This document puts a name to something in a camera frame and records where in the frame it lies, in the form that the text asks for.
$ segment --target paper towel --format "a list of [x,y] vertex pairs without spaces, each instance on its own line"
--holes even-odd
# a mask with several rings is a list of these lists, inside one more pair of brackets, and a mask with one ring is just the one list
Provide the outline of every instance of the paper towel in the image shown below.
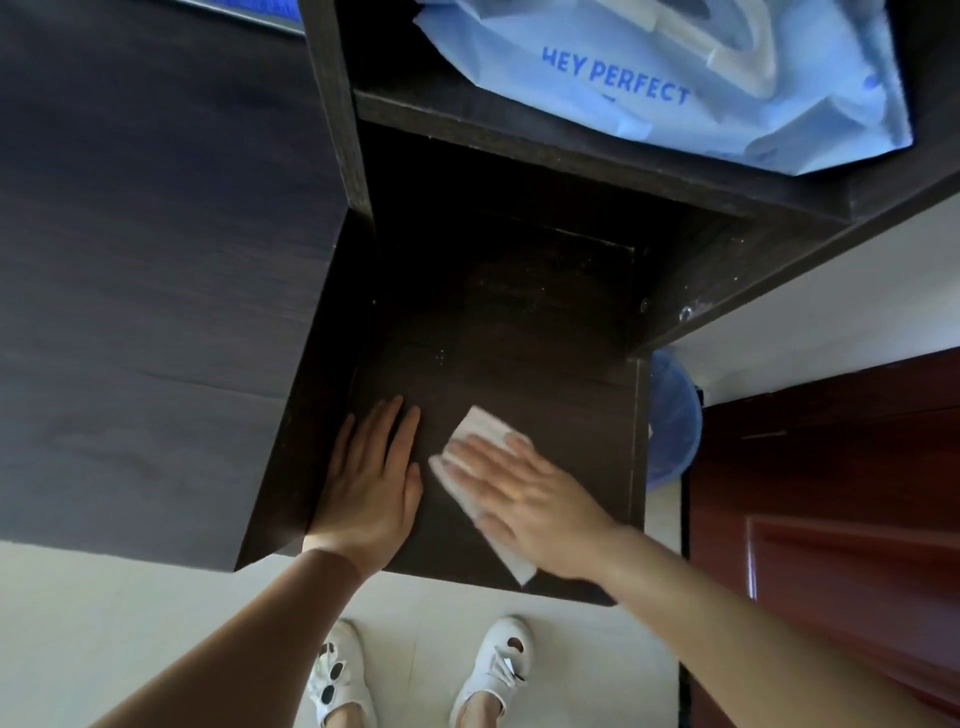
[[[468,435],[479,435],[494,445],[509,451],[504,442],[504,438],[509,432],[513,431],[514,429],[512,427],[496,419],[486,410],[473,406],[470,408],[467,416],[457,425],[457,428],[453,430],[450,440],[464,440]],[[444,469],[444,460],[460,466],[468,473],[473,473],[466,463],[459,460],[456,455],[449,451],[449,441],[447,441],[447,447],[444,448],[442,454],[434,455],[430,458],[430,469],[433,471],[433,474],[437,476],[437,479],[440,480],[446,491],[453,496],[453,499],[460,504],[460,507],[464,509],[464,513],[468,515],[470,520],[475,522],[483,515],[483,510],[474,503],[464,492],[463,488],[454,482],[453,478],[447,474]],[[533,575],[537,573],[537,567],[519,554],[490,539],[487,539],[487,543],[490,544],[496,555],[500,557],[500,561],[503,562],[503,565],[507,567],[520,586],[530,581]]]

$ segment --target wooden shelf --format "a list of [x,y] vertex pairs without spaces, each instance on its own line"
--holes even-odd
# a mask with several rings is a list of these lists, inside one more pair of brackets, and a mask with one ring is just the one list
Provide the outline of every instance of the wooden shelf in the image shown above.
[[396,63],[358,74],[361,119],[737,217],[848,220],[835,173],[785,177],[595,132],[474,86],[410,27]]

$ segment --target blue bucket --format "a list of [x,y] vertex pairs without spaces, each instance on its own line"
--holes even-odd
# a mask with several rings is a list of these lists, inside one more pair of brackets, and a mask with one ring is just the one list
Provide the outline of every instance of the blue bucket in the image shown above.
[[647,490],[680,477],[697,454],[704,416],[697,389],[673,354],[654,352],[650,360]]

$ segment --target sneaker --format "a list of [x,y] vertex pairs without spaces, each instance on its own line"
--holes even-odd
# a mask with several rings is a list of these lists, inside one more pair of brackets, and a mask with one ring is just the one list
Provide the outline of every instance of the sneaker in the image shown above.
[[356,703],[363,712],[365,728],[376,728],[376,713],[370,689],[364,680],[360,638],[348,621],[333,625],[306,684],[317,706],[317,721],[323,726],[337,708]]
[[500,718],[506,715],[514,695],[530,679],[533,663],[534,639],[530,628],[516,617],[498,619],[487,630],[473,663],[473,673],[453,703],[450,728],[457,728],[464,703],[480,691],[495,695],[500,701]]

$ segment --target white shoe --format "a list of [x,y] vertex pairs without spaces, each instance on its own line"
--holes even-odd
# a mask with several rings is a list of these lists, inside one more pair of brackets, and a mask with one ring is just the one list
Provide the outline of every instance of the white shoe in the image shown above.
[[500,701],[500,716],[507,713],[516,692],[530,679],[534,664],[534,638],[530,628],[516,617],[504,617],[493,623],[480,644],[473,673],[450,711],[450,728],[457,720],[464,703],[477,692],[489,692]]
[[323,726],[326,717],[337,708],[356,703],[363,712],[366,728],[376,728],[376,712],[367,682],[364,679],[363,650],[360,638],[348,621],[333,625],[324,642],[325,652],[317,657],[306,688],[317,706],[317,721]]

